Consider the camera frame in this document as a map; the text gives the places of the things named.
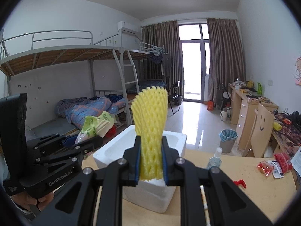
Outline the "person's left hand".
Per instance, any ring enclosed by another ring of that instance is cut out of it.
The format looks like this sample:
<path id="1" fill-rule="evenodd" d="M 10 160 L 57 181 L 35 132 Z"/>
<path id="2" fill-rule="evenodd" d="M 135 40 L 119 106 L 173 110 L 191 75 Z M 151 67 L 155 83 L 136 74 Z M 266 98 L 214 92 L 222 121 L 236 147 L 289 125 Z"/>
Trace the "person's left hand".
<path id="1" fill-rule="evenodd" d="M 30 214 L 32 213 L 31 206 L 37 206 L 39 211 L 44 210 L 44 208 L 54 199 L 54 192 L 51 192 L 42 198 L 35 199 L 24 191 L 10 196 L 10 199 L 20 211 Z"/>

